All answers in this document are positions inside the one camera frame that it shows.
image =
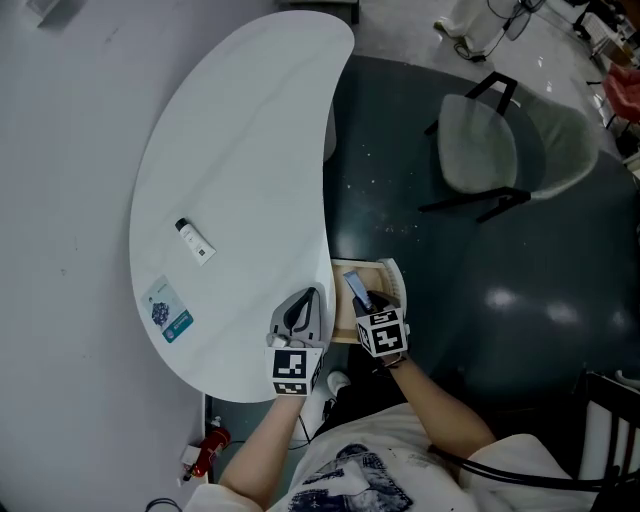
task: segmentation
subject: gray floor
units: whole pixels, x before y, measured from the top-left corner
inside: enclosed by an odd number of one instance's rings
[[[435,377],[463,370],[466,393],[485,404],[568,392],[585,366],[640,368],[638,200],[612,156],[601,152],[592,175],[559,197],[484,225],[474,219],[490,204],[417,211],[451,194],[434,139],[422,132],[446,93],[471,85],[421,67],[352,57],[335,97],[338,147],[324,173],[332,257],[395,258],[407,285],[414,359]],[[535,181],[544,165],[540,141],[517,109],[507,120],[519,172],[525,183]],[[333,346],[324,374],[345,362],[346,347]],[[216,400],[214,411],[242,440],[269,405]],[[222,454],[216,476],[237,448]],[[291,452],[280,495],[304,451]]]

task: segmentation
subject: white table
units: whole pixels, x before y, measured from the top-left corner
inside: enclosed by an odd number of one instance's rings
[[[324,226],[327,115],[353,50],[349,27],[306,11],[258,19],[220,43],[164,110],[136,182],[129,250],[136,304],[169,367],[217,398],[273,398],[264,347],[273,310],[310,285],[331,337],[335,290]],[[198,266],[181,217],[217,250]],[[194,323],[168,343],[142,300],[161,276]]]

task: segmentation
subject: gray chair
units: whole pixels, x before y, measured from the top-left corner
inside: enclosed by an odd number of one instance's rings
[[[495,82],[506,89],[493,110],[475,98]],[[517,150],[503,117],[512,99],[531,119],[544,146],[546,167],[536,190],[514,188]],[[598,142],[584,115],[496,72],[466,96],[445,96],[438,121],[425,133],[436,130],[443,178],[464,195],[421,206],[421,212],[498,198],[497,207],[478,217],[484,222],[518,204],[560,194],[585,178],[598,159]]]

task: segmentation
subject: shoe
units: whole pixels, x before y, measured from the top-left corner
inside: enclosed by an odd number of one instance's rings
[[[342,372],[331,372],[327,377],[327,387],[331,394],[335,397],[338,396],[338,391],[340,391],[343,387],[351,385],[351,381],[349,377],[347,377]]]

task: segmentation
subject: card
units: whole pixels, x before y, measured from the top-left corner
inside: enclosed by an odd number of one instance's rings
[[[191,313],[165,276],[157,279],[140,301],[168,343],[173,343],[193,323]]]

